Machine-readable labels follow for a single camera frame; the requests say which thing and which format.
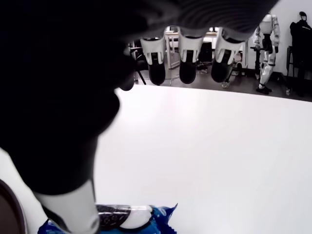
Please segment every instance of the wall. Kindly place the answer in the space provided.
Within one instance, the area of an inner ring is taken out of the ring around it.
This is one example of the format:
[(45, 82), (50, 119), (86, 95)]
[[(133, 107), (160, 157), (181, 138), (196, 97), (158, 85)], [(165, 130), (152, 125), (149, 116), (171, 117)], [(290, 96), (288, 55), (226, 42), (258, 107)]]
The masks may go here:
[[(271, 11), (271, 14), (277, 15), (281, 30), (279, 53), (276, 56), (276, 66), (274, 70), (277, 72), (282, 72), (285, 75), (287, 74), (287, 48), (289, 45), (292, 45), (290, 24), (300, 20), (300, 11), (304, 11), (307, 14), (308, 24), (312, 26), (312, 1), (310, 0), (281, 0)], [(254, 46), (253, 37), (249, 39), (249, 47), (251, 46)], [(248, 68), (254, 68), (254, 61), (255, 52), (252, 49), (249, 49)]]

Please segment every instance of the gray floor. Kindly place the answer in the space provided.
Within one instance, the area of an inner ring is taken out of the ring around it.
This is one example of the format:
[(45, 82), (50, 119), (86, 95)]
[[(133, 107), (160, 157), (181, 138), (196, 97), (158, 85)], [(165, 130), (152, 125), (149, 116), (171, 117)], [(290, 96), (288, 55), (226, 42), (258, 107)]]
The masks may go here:
[[(144, 79), (146, 80), (147, 85), (153, 85), (149, 80), (148, 71), (141, 71)], [(195, 88), (195, 89), (210, 89), (210, 90), (220, 90), (220, 91), (228, 91), (228, 92), (238, 92), (238, 93), (246, 93), (246, 94), (256, 94), (256, 95), (263, 95), (256, 91), (258, 86), (258, 81), (255, 78), (250, 77), (231, 77), (231, 83), (228, 88), (222, 88), (220, 83), (216, 83), (213, 81), (210, 70), (208, 73), (203, 74), (199, 71), (197, 72), (195, 81), (192, 84), (184, 84), (178, 79), (179, 76), (179, 67), (169, 70), (166, 69), (166, 80), (161, 86), (170, 86), (170, 80), (173, 79), (171, 82), (172, 87), (183, 87), (183, 88)], [(142, 84), (143, 82), (138, 77), (137, 84)], [(278, 97), (278, 98), (290, 98), (295, 100), (302, 100), (302, 101), (312, 101), (312, 94), (305, 94), (304, 97), (299, 97), (295, 92), (291, 93), (290, 96), (286, 95), (286, 87), (278, 81), (269, 81), (267, 86), (273, 90), (270, 93), (270, 96)]]

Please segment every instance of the humanoid robot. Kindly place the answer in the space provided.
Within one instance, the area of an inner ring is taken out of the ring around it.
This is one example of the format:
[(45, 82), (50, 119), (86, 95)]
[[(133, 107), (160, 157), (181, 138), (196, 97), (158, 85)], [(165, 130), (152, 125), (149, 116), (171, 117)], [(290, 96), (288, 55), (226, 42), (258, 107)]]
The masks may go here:
[[(273, 31), (274, 40), (272, 45), (270, 37)], [(261, 64), (261, 72), (260, 74), (256, 74), (256, 78), (260, 78), (260, 83), (256, 91), (263, 94), (269, 94), (270, 92), (272, 92), (272, 90), (266, 87), (266, 84), (269, 81), (270, 76), (273, 72), (273, 68), (275, 66), (275, 58), (276, 54), (278, 53), (278, 45), (280, 39), (280, 30), (276, 15), (267, 14), (257, 27), (254, 38), (254, 43), (256, 44), (257, 49), (260, 49), (261, 32), (264, 35), (262, 45), (265, 52), (264, 61)]]

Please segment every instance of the white table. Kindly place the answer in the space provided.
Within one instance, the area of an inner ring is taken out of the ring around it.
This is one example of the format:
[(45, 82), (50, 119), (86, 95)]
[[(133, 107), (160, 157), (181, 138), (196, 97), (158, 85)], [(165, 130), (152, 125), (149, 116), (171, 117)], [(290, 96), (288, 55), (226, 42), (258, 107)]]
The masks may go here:
[[(98, 143), (99, 203), (178, 202), (179, 234), (312, 233), (312, 103), (143, 85), (118, 95)], [(3, 152), (0, 162), (34, 234), (45, 215)]]
[[(204, 37), (204, 42), (208, 42), (209, 39), (212, 39), (211, 43), (214, 47), (216, 43), (216, 37), (217, 33), (215, 32), (207, 32)], [(166, 40), (166, 51), (167, 51), (167, 63), (168, 68), (172, 69), (180, 65), (180, 60), (171, 63), (171, 57), (170, 54), (175, 53), (175, 47), (174, 47), (174, 38), (179, 38), (179, 33), (174, 33), (172, 31), (166, 31), (165, 32), (165, 40)], [(172, 51), (170, 50), (170, 40), (172, 39)], [(248, 41), (246, 41), (242, 46), (241, 49), (243, 52), (243, 61), (242, 61), (242, 67), (247, 68), (248, 67)]]

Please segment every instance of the blue snack wrapper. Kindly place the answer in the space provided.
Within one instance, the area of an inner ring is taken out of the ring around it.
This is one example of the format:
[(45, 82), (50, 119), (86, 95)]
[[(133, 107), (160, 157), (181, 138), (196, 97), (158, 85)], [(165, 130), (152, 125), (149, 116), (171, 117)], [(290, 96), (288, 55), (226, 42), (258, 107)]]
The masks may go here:
[[(168, 225), (176, 209), (155, 206), (97, 205), (100, 234), (176, 234)], [(65, 234), (51, 220), (39, 228), (38, 234)]]

